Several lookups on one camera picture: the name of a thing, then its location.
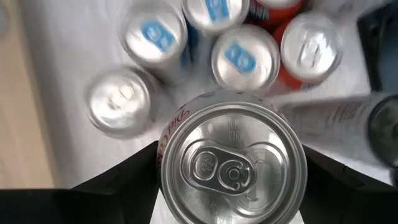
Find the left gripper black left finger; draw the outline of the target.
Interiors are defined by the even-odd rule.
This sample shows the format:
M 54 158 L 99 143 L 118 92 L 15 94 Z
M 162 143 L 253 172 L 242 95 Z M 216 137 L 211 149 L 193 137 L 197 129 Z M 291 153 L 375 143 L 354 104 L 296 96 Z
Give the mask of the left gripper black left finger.
M 72 189 L 0 190 L 0 224 L 149 224 L 157 145 Z

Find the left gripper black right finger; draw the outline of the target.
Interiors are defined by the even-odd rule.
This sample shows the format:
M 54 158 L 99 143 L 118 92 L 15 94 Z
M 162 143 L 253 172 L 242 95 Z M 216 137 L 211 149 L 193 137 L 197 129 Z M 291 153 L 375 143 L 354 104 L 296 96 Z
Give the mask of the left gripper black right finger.
M 305 146 L 305 224 L 398 224 L 398 187 L 384 184 Z

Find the silver Diet Coke can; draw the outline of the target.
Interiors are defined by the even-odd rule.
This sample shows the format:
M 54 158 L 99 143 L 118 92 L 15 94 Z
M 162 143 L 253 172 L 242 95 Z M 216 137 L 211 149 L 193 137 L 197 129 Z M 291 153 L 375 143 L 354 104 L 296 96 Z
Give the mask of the silver Diet Coke can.
M 157 173 L 183 224 L 289 224 L 307 184 L 303 147 L 284 116 L 245 91 L 185 103 L 160 135 Z
M 172 100 L 149 72 L 119 67 L 90 80 L 85 103 L 94 127 L 113 138 L 129 139 L 150 130 Z

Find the blue silver Red Bull can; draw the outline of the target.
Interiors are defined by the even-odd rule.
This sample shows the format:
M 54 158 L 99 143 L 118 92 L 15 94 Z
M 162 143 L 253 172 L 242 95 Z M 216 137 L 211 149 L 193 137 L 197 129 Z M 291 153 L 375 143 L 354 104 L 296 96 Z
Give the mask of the blue silver Red Bull can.
M 216 41 L 211 52 L 211 68 L 220 87 L 263 94 L 277 79 L 279 47 L 266 30 L 242 25 Z
M 190 72 L 187 26 L 173 8 L 131 10 L 121 29 L 128 56 L 166 85 L 184 82 Z
M 240 26 L 249 11 L 250 0 L 182 0 L 188 44 L 194 63 L 208 63 L 221 34 Z

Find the wooden shelf board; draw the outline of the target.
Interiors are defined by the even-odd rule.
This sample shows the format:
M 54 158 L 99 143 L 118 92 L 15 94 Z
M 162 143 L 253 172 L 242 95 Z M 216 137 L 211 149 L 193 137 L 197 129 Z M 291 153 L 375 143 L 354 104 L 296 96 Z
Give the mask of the wooden shelf board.
M 0 0 L 0 189 L 55 186 L 45 127 L 17 0 Z

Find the Celsius can with black lid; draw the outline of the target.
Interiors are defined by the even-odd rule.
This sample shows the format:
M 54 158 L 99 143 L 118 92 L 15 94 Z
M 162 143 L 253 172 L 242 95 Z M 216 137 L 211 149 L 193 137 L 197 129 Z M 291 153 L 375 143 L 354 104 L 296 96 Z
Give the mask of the Celsius can with black lid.
M 290 103 L 280 110 L 301 142 L 312 149 L 398 168 L 398 95 Z

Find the red Fanta strawberry can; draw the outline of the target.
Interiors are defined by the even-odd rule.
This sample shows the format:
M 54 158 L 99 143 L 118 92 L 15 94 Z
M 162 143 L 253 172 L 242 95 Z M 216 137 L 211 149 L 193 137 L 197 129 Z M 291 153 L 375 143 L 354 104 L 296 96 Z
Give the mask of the red Fanta strawberry can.
M 247 24 L 272 30 L 295 17 L 307 0 L 250 0 Z
M 339 30 L 324 13 L 301 13 L 281 24 L 272 36 L 281 59 L 272 95 L 312 89 L 340 65 L 343 47 Z

